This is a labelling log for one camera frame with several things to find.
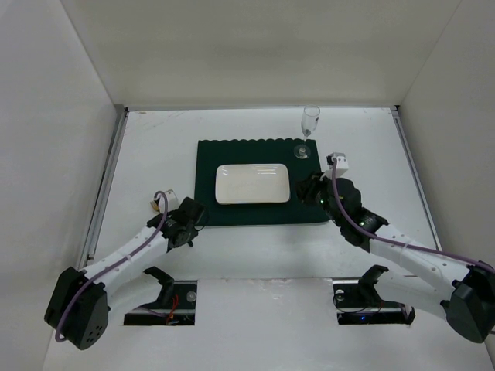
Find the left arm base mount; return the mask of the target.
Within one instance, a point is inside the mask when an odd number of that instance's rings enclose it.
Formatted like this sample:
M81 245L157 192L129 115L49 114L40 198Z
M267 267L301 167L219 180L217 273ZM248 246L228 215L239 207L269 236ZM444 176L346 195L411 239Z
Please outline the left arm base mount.
M198 281L176 281L159 298L124 316L124 326L193 326L196 321Z

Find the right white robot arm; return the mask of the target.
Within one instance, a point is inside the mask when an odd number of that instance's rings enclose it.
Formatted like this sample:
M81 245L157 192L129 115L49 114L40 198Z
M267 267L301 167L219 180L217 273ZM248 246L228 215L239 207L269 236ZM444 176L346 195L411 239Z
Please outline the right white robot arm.
M373 266L359 279L365 298L410 305L446 320L474 343L494 331L494 269L482 261L415 245L385 218L363 207L349 179L314 172L295 184L298 200L318 206L344 240L407 270L395 278L385 266Z

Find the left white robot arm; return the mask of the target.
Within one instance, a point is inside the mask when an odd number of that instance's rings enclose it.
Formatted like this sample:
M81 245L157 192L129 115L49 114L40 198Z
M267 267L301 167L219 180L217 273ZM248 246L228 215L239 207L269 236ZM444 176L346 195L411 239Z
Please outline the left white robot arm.
M193 245L207 209L190 197L179 202L172 191L158 191L158 215L124 246L81 270L68 267L57 279L44 321L56 342L79 350L93 346L109 321L148 305L178 305L175 281L158 267L173 249Z

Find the white rectangular plate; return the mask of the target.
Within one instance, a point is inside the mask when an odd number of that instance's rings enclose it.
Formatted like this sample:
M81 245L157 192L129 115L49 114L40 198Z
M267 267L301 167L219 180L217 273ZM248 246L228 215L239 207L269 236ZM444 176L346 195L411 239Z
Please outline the white rectangular plate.
M283 164L220 165L214 193L220 205L287 203L291 199L288 169Z

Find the dark green cloth placemat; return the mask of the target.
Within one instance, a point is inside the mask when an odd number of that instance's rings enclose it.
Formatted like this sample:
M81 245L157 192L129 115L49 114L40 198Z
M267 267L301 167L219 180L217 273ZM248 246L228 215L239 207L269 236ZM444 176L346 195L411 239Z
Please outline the dark green cloth placemat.
M196 153L194 199L206 207L199 226L264 226L325 223L329 217L317 206L305 206L297 199L295 182L302 181L321 166L316 141L306 144L310 157L298 159L294 147L301 139L200 140ZM214 188L220 165L283 164L288 168L290 200L284 204L222 206Z

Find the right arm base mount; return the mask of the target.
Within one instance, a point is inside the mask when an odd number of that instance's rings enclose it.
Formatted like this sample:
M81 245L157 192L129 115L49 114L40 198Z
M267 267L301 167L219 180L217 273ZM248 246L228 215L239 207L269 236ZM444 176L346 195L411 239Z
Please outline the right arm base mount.
M333 305L339 325L411 325L415 309L385 301L373 291L366 296L357 278L333 280Z

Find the clear champagne glass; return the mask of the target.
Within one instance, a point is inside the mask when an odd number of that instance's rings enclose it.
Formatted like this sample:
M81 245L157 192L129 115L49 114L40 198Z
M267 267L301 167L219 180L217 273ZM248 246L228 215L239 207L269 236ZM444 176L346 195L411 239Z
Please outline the clear champagne glass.
M320 108L316 105L305 106L302 113L301 130L302 143L294 148L294 155L299 159L307 159L311 155L311 150L306 144L309 136L316 130L319 123Z

